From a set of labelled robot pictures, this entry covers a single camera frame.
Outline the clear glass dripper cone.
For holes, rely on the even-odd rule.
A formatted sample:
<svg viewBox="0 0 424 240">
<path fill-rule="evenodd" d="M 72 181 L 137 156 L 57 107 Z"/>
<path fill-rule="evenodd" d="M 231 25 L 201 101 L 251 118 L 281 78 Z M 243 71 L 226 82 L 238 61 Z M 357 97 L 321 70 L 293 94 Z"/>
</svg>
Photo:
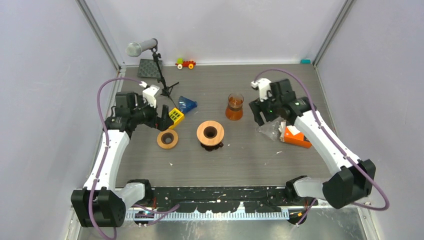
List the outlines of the clear glass dripper cone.
<svg viewBox="0 0 424 240">
<path fill-rule="evenodd" d="M 271 140 L 277 141 L 280 139 L 280 136 L 281 136 L 281 132 L 279 130 L 280 126 L 281 126 L 281 120 L 275 120 L 272 122 L 267 122 L 262 126 L 259 126 L 257 128 L 257 131 L 267 136 Z"/>
</svg>

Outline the orange coffee filter box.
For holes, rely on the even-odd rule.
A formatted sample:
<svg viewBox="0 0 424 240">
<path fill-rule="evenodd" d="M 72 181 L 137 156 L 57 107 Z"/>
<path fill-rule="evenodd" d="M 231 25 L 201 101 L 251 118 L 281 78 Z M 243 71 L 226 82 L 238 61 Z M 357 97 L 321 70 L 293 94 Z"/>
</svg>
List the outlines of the orange coffee filter box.
<svg viewBox="0 0 424 240">
<path fill-rule="evenodd" d="M 312 147 L 306 136 L 294 125 L 287 125 L 285 120 L 279 124 L 278 130 L 280 132 L 279 139 L 281 142 L 306 149 Z"/>
</svg>

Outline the dark brown dripper cup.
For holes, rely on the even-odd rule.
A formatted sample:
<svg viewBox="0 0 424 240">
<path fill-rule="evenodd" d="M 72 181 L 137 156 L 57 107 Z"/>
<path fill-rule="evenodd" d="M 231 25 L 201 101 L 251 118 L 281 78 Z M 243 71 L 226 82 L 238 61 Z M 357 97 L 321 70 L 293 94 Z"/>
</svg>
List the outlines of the dark brown dripper cup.
<svg viewBox="0 0 424 240">
<path fill-rule="evenodd" d="M 208 152 L 214 151 L 214 150 L 218 150 L 219 148 L 222 148 L 224 146 L 224 144 L 222 142 L 216 144 L 216 145 L 205 145 L 203 143 L 200 143 L 201 147 L 203 149 L 205 149 Z"/>
</svg>

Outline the large wooden ring holder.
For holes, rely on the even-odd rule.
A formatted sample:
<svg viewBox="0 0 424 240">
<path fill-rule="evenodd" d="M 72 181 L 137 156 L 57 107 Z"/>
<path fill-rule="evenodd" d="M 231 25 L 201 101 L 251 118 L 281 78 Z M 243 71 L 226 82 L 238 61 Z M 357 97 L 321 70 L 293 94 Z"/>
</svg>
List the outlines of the large wooden ring holder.
<svg viewBox="0 0 424 240">
<path fill-rule="evenodd" d="M 212 147 L 222 142 L 225 136 L 225 131 L 219 122 L 215 120 L 207 120 L 198 126 L 196 136 L 201 144 Z"/>
</svg>

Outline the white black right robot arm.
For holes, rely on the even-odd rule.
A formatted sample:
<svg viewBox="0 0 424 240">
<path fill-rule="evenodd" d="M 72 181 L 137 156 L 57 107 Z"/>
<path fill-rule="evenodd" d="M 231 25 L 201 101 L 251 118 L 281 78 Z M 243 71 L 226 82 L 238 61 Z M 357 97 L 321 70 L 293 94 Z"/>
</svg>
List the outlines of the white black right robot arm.
<svg viewBox="0 0 424 240">
<path fill-rule="evenodd" d="M 249 103 L 255 122 L 262 126 L 278 117 L 299 130 L 324 160 L 331 177 L 328 180 L 306 175 L 286 182 L 285 198 L 299 205 L 306 197 L 327 201 L 341 209 L 369 196 L 376 166 L 361 160 L 331 131 L 308 97 L 297 97 L 289 79 L 272 82 L 259 78 L 250 83 L 259 97 Z"/>
</svg>

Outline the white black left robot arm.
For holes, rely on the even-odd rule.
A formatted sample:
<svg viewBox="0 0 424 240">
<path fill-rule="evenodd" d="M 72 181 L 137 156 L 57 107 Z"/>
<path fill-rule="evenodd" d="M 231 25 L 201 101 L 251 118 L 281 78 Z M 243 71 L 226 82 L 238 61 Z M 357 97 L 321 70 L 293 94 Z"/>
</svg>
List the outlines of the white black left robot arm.
<svg viewBox="0 0 424 240">
<path fill-rule="evenodd" d="M 136 204 L 148 207 L 153 202 L 154 192 L 147 179 L 131 179 L 122 189 L 116 189 L 119 167 L 137 126 L 163 132 L 174 123 L 166 104 L 158 113 L 156 106 L 132 91 L 118 92 L 110 110 L 92 172 L 84 186 L 70 197 L 83 228 L 121 227 L 129 208 Z"/>
</svg>

